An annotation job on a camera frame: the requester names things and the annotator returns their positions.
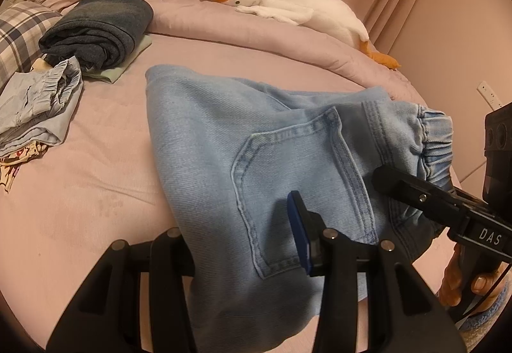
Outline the pink quilted comforter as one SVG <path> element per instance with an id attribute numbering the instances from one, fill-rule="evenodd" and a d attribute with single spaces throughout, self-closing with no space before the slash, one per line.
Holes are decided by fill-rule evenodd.
<path id="1" fill-rule="evenodd" d="M 34 0 L 68 13 L 80 0 Z M 154 10 L 149 31 L 194 40 L 268 51 L 336 73 L 361 87 L 382 86 L 393 99 L 422 104 L 423 98 L 399 71 L 389 70 L 356 48 L 307 27 L 243 14 L 203 0 L 145 0 Z"/>

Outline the folded pale blue pants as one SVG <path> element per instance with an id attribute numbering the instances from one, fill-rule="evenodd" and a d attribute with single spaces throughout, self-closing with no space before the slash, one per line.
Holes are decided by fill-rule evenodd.
<path id="1" fill-rule="evenodd" d="M 61 144 L 83 91 L 75 57 L 44 72 L 16 72 L 1 93 L 1 156 L 32 142 Z"/>

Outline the folded dark blue jeans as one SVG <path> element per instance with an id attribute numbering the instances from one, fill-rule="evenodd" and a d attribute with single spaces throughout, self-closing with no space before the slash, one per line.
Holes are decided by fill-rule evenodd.
<path id="1" fill-rule="evenodd" d="M 144 0 L 81 0 L 39 40 L 51 65 L 77 58 L 85 71 L 118 67 L 139 46 L 154 10 Z"/>

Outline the floral patterned cloth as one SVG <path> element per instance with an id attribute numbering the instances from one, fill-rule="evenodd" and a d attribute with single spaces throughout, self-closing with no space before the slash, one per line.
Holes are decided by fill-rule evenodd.
<path id="1" fill-rule="evenodd" d="M 1 188 L 4 192 L 11 191 L 12 184 L 16 179 L 20 167 L 34 159 L 41 158 L 48 150 L 47 144 L 32 141 L 23 148 L 1 158 Z"/>

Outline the light blue denim pants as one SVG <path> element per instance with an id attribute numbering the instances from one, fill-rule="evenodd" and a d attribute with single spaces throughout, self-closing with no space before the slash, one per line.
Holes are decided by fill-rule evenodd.
<path id="1" fill-rule="evenodd" d="M 148 126 L 173 216 L 193 256 L 188 301 L 201 352 L 264 352 L 318 314 L 323 281 L 300 266 L 286 198 L 300 192 L 329 227 L 418 259 L 442 231 L 386 198 L 372 174 L 391 165 L 451 186 L 451 119 L 356 93 L 280 90 L 185 67 L 147 70 Z"/>

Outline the white wall power strip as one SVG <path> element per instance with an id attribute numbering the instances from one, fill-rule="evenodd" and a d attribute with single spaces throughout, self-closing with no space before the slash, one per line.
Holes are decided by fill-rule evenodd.
<path id="1" fill-rule="evenodd" d="M 501 100 L 486 81 L 482 81 L 478 84 L 477 91 L 483 97 L 484 101 L 490 106 L 492 111 L 502 108 L 503 104 Z"/>

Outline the folded light green cloth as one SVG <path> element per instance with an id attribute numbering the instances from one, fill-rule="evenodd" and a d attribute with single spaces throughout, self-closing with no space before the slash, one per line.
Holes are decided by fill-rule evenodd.
<path id="1" fill-rule="evenodd" d="M 89 70 L 83 72 L 85 78 L 92 78 L 100 80 L 105 83 L 114 84 L 122 74 L 128 69 L 128 67 L 137 59 L 137 57 L 145 51 L 149 46 L 152 45 L 152 39 L 148 35 L 144 35 L 139 45 L 132 51 L 132 53 L 125 58 L 118 67 L 105 69 L 101 71 Z"/>

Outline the plaid blue white pillow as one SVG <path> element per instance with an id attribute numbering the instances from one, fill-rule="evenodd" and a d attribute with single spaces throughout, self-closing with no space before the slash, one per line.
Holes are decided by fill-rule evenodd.
<path id="1" fill-rule="evenodd" d="M 60 19 L 60 13 L 31 1 L 1 12 L 1 90 L 16 72 L 30 70 L 41 56 L 40 38 Z"/>

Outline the white goose plush toy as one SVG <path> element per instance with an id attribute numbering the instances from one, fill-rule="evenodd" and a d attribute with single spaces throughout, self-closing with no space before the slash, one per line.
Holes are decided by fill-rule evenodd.
<path id="1" fill-rule="evenodd" d="M 369 33 L 352 9 L 341 0 L 214 0 L 240 13 L 311 28 L 362 52 L 391 70 L 399 63 L 371 47 Z"/>

